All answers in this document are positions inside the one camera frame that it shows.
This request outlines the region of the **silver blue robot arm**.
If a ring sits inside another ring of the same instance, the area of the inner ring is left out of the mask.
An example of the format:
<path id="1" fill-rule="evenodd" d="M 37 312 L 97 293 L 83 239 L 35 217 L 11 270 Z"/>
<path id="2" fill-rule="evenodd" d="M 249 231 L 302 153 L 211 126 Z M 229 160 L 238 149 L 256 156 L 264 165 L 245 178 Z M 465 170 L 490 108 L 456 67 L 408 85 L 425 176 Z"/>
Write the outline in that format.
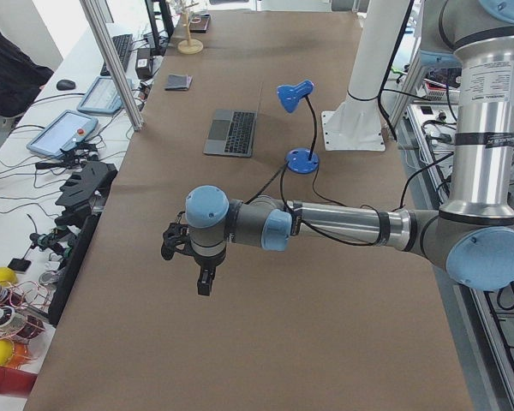
<path id="1" fill-rule="evenodd" d="M 514 281 L 514 1 L 427 1 L 421 47 L 462 65 L 447 201 L 437 211 L 376 211 L 267 197 L 242 202 L 198 187 L 186 199 L 182 243 L 200 266 L 200 295 L 210 294 L 228 243 L 282 251 L 304 230 L 420 255 L 472 289 Z"/>

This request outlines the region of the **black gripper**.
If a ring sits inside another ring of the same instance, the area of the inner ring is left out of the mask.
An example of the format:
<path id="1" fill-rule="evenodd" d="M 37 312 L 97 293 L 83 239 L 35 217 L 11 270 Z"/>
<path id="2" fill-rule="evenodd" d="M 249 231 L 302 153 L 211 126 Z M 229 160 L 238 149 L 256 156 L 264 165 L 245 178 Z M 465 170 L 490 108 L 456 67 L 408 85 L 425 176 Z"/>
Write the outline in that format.
<path id="1" fill-rule="evenodd" d="M 200 275 L 197 281 L 198 295 L 211 295 L 217 267 L 224 262 L 225 257 L 226 252 L 221 252 L 213 256 L 203 256 L 200 254 L 194 256 L 195 262 L 200 266 Z"/>

